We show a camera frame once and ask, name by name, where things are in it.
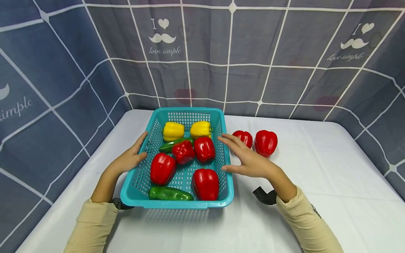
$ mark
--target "turquoise basket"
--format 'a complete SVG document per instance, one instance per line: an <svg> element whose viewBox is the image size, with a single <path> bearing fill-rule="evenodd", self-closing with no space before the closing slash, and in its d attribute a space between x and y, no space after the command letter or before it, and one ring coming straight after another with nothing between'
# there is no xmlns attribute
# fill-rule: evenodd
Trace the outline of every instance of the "turquoise basket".
<svg viewBox="0 0 405 253"><path fill-rule="evenodd" d="M149 200L148 191L151 188L150 167L153 158L159 153L163 141L162 130L166 122L173 121L185 126L184 137L190 136L191 125L196 121L209 121L213 132L212 140L215 146L216 156L211 163L202 164L194 159L192 164L177 166L177 171L169 187L189 192L194 201L163 201ZM127 206L141 206L143 208L165 209L207 209L221 208L229 205L234 197L232 174L224 172L221 167L230 164L228 147L223 145L217 137L226 133L224 113L217 108L205 107L170 107L160 108L153 112L146 131L147 138L141 146L140 152L147 152L148 157L137 167L128 172L121 190L121 201ZM220 194L216 201L200 201L192 187L192 176L195 170L200 168L215 170L220 180Z"/></svg>

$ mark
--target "bell pepper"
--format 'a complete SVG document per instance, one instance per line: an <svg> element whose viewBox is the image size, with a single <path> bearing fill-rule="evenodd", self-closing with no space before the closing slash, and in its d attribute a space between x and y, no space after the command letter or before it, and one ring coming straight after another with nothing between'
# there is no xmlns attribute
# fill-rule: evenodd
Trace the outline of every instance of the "bell pepper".
<svg viewBox="0 0 405 253"><path fill-rule="evenodd" d="M185 141L185 140L189 140L192 145L194 144L194 139L191 138L191 137L188 137L188 138L181 138L181 139L177 139L177 140L173 140L173 141L169 141L169 142L165 143L163 146L161 146L161 147L159 148L159 152L166 153L166 154L167 154L167 153L171 153L174 144L176 144L176 143L181 143L181 142L183 142L183 141Z"/></svg>
<svg viewBox="0 0 405 253"><path fill-rule="evenodd" d="M217 200L220 191L220 181L214 170L198 169L192 177L194 192L199 200Z"/></svg>
<svg viewBox="0 0 405 253"><path fill-rule="evenodd" d="M150 200L194 200L193 196L180 189L167 186L152 186L149 190Z"/></svg>
<svg viewBox="0 0 405 253"><path fill-rule="evenodd" d="M208 121L197 121L191 125L190 135L194 139L200 137L210 137L211 138L211 124Z"/></svg>
<svg viewBox="0 0 405 253"><path fill-rule="evenodd" d="M184 137L184 126L176 122L166 122L163 128L163 140L173 141Z"/></svg>
<svg viewBox="0 0 405 253"><path fill-rule="evenodd" d="M248 148L252 147L253 138L249 132L244 132L244 131L238 130L238 131L235 131L235 133L233 133L232 135L238 137L241 141L243 141L243 143Z"/></svg>
<svg viewBox="0 0 405 253"><path fill-rule="evenodd" d="M189 140L185 140L181 143L176 143L173 146L172 154L178 164L186 164L194 159L196 154L193 150L193 144Z"/></svg>
<svg viewBox="0 0 405 253"><path fill-rule="evenodd" d="M214 143L210 137L201 137L194 141L194 151L200 162L210 162L215 158Z"/></svg>
<svg viewBox="0 0 405 253"><path fill-rule="evenodd" d="M151 182L167 185L176 173L176 160L165 153L158 153L151 164Z"/></svg>
<svg viewBox="0 0 405 253"><path fill-rule="evenodd" d="M274 132L261 130L256 133L254 148L256 153L268 158L277 147L277 135Z"/></svg>

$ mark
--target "black strap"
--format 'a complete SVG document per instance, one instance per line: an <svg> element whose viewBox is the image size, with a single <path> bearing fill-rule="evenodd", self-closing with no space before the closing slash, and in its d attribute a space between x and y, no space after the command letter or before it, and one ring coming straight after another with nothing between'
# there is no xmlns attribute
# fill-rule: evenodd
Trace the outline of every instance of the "black strap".
<svg viewBox="0 0 405 253"><path fill-rule="evenodd" d="M277 193L272 190L269 193L266 193L260 186L253 191L253 195L265 205L274 205L276 203Z"/></svg>
<svg viewBox="0 0 405 253"><path fill-rule="evenodd" d="M128 210L134 208L133 206L127 206L122 203L120 198L113 198L112 202L118 210Z"/></svg>

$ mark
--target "gray checkered curtain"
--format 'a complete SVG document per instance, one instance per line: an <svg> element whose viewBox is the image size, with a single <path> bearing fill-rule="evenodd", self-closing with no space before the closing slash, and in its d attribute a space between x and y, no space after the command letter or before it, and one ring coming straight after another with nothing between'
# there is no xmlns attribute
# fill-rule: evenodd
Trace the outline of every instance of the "gray checkered curtain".
<svg viewBox="0 0 405 253"><path fill-rule="evenodd" d="M0 2L0 251L18 248L132 108L333 121L405 198L404 7Z"/></svg>

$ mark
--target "green chili pepper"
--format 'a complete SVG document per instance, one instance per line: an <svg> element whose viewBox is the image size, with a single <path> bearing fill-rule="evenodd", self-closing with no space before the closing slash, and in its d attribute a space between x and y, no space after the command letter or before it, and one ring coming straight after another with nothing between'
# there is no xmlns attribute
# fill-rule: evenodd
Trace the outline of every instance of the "green chili pepper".
<svg viewBox="0 0 405 253"><path fill-rule="evenodd" d="M185 191L167 186L152 186L149 190L150 200L194 200L193 196Z"/></svg>
<svg viewBox="0 0 405 253"><path fill-rule="evenodd" d="M160 148L159 148L159 152L161 152L161 153L171 153L172 152L172 148L173 148L173 146L175 145L175 144L177 144L177 143L181 143L181 142L183 142L183 141L185 141L185 140L189 140L190 142L191 142L191 144L192 145L194 145L194 139L193 138L191 138L191 137L188 137L188 138L181 138L181 139L177 139L177 140L173 140L173 141L169 141L169 142L167 142L167 143L165 143L163 146L161 146Z"/></svg>

